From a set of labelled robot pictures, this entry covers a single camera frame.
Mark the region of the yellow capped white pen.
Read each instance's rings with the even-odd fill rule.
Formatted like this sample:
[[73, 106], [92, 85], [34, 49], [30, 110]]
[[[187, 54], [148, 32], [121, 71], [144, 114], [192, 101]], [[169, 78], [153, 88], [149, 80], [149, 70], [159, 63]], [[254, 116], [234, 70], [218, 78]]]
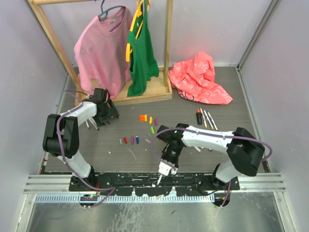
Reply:
[[205, 117], [204, 111], [203, 111], [203, 109], [202, 109], [202, 108], [200, 108], [200, 111], [201, 111], [201, 113], [202, 113], [202, 118], [203, 118], [203, 123], [204, 123], [204, 126], [205, 126], [205, 128], [207, 128], [207, 127], [208, 127], [208, 125], [207, 125], [207, 120], [206, 120], [206, 117]]

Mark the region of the black highlighter body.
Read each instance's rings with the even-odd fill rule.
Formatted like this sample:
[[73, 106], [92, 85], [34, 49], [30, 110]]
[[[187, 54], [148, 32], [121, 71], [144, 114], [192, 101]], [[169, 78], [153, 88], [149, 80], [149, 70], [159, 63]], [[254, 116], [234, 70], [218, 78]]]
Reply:
[[202, 125], [203, 119], [202, 119], [202, 113], [201, 113], [200, 109], [197, 109], [196, 118], [197, 118], [197, 124]]

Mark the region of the yellow capped marker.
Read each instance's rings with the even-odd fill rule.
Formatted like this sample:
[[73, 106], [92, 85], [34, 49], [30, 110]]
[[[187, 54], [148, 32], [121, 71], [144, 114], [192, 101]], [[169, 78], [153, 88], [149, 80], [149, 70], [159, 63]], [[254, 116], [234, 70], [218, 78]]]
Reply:
[[207, 121], [208, 121], [208, 123], [209, 123], [211, 129], [214, 130], [214, 126], [213, 126], [213, 124], [212, 124], [212, 122], [211, 122], [211, 120], [210, 120], [210, 118], [209, 118], [209, 115], [208, 115], [208, 113], [206, 112], [206, 110], [204, 110], [204, 113], [205, 113], [206, 119], [207, 119]]

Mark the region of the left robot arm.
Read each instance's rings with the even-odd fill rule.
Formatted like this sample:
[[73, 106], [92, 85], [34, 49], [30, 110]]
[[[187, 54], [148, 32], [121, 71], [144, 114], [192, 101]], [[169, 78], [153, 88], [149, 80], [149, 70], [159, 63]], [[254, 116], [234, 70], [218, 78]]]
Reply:
[[118, 118], [119, 113], [107, 90], [96, 88], [93, 95], [78, 106], [60, 115], [47, 117], [43, 137], [43, 150], [59, 158], [69, 166], [75, 177], [80, 177], [79, 185], [85, 191], [92, 191], [97, 185], [94, 169], [85, 161], [79, 151], [79, 126], [90, 120], [102, 127]]

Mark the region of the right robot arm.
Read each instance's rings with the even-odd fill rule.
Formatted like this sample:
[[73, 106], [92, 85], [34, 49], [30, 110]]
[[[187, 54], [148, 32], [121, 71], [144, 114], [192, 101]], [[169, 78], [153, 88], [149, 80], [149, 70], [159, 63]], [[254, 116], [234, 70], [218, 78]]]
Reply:
[[226, 154], [228, 160], [218, 164], [211, 176], [216, 190], [225, 189], [233, 178], [241, 174], [256, 176], [266, 146], [240, 127], [235, 131], [210, 131], [182, 123], [175, 128], [162, 125], [156, 137], [166, 143], [158, 167], [161, 177], [177, 173], [184, 147], [206, 148]]

